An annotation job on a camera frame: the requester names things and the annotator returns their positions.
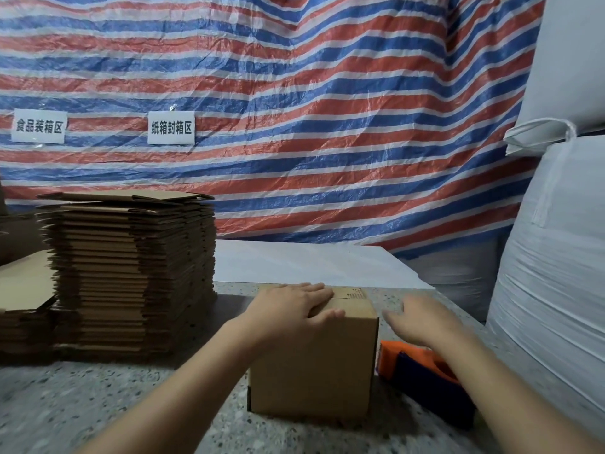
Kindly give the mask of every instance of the person's left arm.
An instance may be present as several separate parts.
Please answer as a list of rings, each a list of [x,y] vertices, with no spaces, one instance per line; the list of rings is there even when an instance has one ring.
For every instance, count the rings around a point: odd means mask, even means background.
[[[141,403],[87,443],[80,454],[192,453],[252,362],[277,345],[304,343],[343,311],[309,311],[331,298],[323,284],[262,291]]]

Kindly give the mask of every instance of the sign with chinese characters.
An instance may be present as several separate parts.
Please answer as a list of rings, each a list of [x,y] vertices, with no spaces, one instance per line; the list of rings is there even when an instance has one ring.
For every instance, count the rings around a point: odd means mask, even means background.
[[[150,111],[148,144],[195,144],[194,111]]]
[[[15,108],[10,139],[13,142],[65,143],[67,112]]]

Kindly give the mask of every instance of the person's left hand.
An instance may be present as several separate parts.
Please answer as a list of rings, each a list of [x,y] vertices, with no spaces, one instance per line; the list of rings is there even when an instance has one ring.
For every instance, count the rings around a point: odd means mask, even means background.
[[[249,328],[263,349],[305,344],[328,322],[344,317],[342,309],[327,309],[314,317],[308,316],[311,309],[328,301],[333,294],[322,283],[262,290],[238,320]]]

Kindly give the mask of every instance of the gray speckled countertop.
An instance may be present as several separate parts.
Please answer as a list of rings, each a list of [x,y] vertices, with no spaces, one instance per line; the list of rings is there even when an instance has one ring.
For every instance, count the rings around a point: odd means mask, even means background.
[[[192,326],[181,359],[227,319],[241,312],[255,284],[216,283],[220,297],[210,319]],[[397,309],[405,290],[367,289],[377,311]],[[442,302],[542,395],[597,435],[605,415],[507,338],[488,332],[446,298]],[[381,320],[379,338],[395,339]],[[0,369],[0,453],[66,453],[100,431],[165,380],[170,366],[56,362]],[[361,422],[317,424],[246,411],[244,377],[212,423],[197,453],[467,453],[499,452],[485,425],[465,433],[445,424],[376,378],[370,413]]]

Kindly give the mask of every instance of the forearm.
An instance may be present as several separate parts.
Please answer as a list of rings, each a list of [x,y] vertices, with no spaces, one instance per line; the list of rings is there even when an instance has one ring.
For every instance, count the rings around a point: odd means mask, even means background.
[[[444,333],[431,347],[456,374],[507,453],[597,453],[603,446],[509,370],[470,332]]]
[[[81,454],[192,453],[254,359],[240,320],[227,322],[187,363],[87,444]]]

